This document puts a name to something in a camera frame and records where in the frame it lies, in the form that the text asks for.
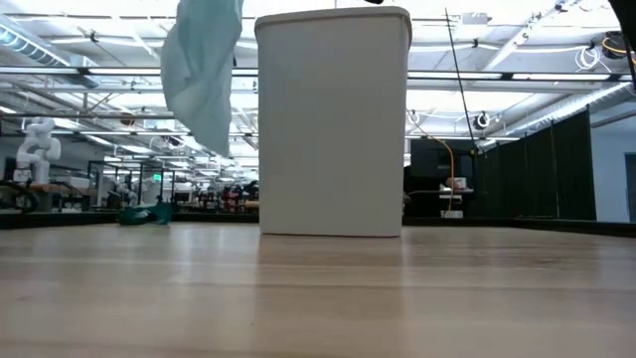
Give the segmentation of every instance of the orange cable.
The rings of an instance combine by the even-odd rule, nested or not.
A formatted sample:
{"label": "orange cable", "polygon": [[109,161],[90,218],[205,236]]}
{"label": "orange cable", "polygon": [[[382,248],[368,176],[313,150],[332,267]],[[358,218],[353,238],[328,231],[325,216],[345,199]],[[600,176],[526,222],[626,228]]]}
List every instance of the orange cable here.
{"label": "orange cable", "polygon": [[436,140],[437,142],[439,142],[443,146],[445,146],[446,149],[448,150],[448,153],[450,154],[450,181],[451,181],[452,185],[450,186],[450,199],[448,200],[448,210],[446,211],[446,215],[448,215],[452,211],[452,208],[453,208],[453,196],[455,195],[455,158],[453,157],[453,150],[450,149],[448,144],[446,144],[444,141],[439,140],[439,139],[435,138],[434,136],[426,133],[421,128],[421,126],[419,126],[419,124],[417,124],[416,121],[413,121],[413,124],[415,124],[417,129],[419,129],[419,131],[424,133],[424,135],[426,135],[429,138],[432,138],[432,139]]}
{"label": "orange cable", "polygon": [[[605,40],[603,40],[603,47],[611,52],[615,52],[617,54],[623,54],[623,55],[627,55],[627,51],[625,50],[619,50],[619,49],[615,49],[609,45],[607,45],[607,42],[609,41],[609,38],[605,38]],[[631,57],[632,63],[634,63],[634,65],[636,65],[636,59],[634,59],[633,57]]]}

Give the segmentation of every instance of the door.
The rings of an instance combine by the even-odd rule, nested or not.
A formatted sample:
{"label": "door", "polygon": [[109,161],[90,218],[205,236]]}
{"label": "door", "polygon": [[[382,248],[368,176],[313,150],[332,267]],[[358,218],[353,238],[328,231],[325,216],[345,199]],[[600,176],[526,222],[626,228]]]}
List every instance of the door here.
{"label": "door", "polygon": [[636,154],[625,154],[627,166],[627,205],[629,221],[636,223]]}

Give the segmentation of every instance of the white wall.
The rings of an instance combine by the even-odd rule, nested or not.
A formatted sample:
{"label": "white wall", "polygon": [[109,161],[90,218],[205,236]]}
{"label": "white wall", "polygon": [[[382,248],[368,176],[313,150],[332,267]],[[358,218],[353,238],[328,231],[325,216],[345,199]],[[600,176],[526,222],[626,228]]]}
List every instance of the white wall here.
{"label": "white wall", "polygon": [[[592,116],[595,122],[636,109],[624,103]],[[600,222],[629,223],[625,153],[636,153],[636,117],[592,129],[596,216]]]}

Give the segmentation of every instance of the wire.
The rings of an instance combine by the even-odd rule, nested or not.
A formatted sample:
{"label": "wire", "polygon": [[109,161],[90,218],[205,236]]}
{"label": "wire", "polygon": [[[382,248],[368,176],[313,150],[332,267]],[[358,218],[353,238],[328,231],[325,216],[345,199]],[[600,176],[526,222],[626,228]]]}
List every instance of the wire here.
{"label": "wire", "polygon": [[445,8],[446,12],[446,25],[448,27],[448,36],[450,37],[450,47],[453,50],[453,60],[455,61],[455,71],[457,72],[457,81],[459,82],[459,91],[461,92],[461,100],[464,104],[464,114],[466,114],[466,122],[468,123],[468,130],[470,131],[470,140],[472,140],[475,148],[475,136],[473,135],[473,128],[470,126],[470,114],[468,114],[468,105],[466,105],[466,93],[464,92],[464,84],[461,81],[461,74],[459,73],[459,63],[457,62],[457,52],[455,51],[455,42],[453,40],[453,31],[450,26],[450,16],[448,16],[448,8]]}
{"label": "wire", "polygon": [[[591,62],[587,60],[586,56],[591,57]],[[576,65],[578,66],[577,72],[589,71],[595,68],[596,65],[601,64],[605,67],[605,69],[609,73],[612,73],[612,71],[607,67],[607,65],[605,65],[601,61],[600,51],[598,51],[598,49],[595,49],[595,48],[591,50],[589,48],[582,49],[578,54],[576,54],[576,56],[574,56],[574,61],[576,62]]]}
{"label": "wire", "polygon": [[[410,120],[411,123],[415,124],[415,126],[417,127],[417,129],[419,129],[419,131],[421,131],[422,133],[424,133],[425,136],[427,136],[428,138],[431,138],[437,142],[439,142],[441,145],[443,145],[444,147],[446,147],[446,150],[448,150],[448,154],[450,155],[450,199],[448,199],[448,210],[446,211],[446,215],[444,215],[444,217],[447,217],[448,214],[450,214],[450,212],[453,210],[453,196],[455,194],[455,158],[453,156],[453,150],[450,149],[450,146],[448,146],[448,144],[446,144],[446,142],[444,142],[443,140],[437,139],[434,136],[426,133],[426,131],[424,131],[424,129],[421,128],[421,126],[417,123],[416,120],[413,120],[413,118],[411,117],[411,112],[407,111],[408,114],[408,120]],[[410,196],[411,194],[417,194],[420,191],[414,191],[414,192],[410,192],[410,193],[406,193],[407,196]]]}

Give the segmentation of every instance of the black monitor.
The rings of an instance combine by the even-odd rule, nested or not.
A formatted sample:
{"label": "black monitor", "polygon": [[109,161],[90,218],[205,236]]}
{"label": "black monitor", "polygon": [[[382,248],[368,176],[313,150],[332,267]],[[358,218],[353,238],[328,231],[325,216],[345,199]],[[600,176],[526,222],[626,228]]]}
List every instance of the black monitor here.
{"label": "black monitor", "polygon": [[[453,152],[455,177],[473,177],[473,142],[470,140],[444,140]],[[410,175],[420,178],[450,176],[450,153],[437,140],[422,138],[410,142]]]}

